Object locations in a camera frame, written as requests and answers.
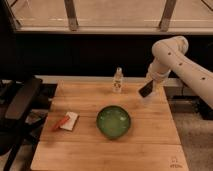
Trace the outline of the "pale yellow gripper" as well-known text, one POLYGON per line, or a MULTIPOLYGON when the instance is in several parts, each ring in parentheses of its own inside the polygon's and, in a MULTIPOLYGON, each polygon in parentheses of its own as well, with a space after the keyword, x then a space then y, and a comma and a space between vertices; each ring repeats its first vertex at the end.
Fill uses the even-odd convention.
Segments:
POLYGON ((149 94, 156 92, 162 86, 161 82, 154 80, 150 75, 146 76, 146 83, 148 84, 147 92, 149 94))

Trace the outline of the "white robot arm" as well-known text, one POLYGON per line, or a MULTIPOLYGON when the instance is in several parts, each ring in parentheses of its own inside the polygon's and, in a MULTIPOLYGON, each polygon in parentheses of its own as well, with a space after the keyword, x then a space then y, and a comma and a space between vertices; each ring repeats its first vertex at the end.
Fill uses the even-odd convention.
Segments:
POLYGON ((174 36, 155 42, 152 46, 153 62, 147 76, 157 83, 163 82, 173 71, 190 89, 213 109, 213 72, 185 56, 189 43, 184 36, 174 36))

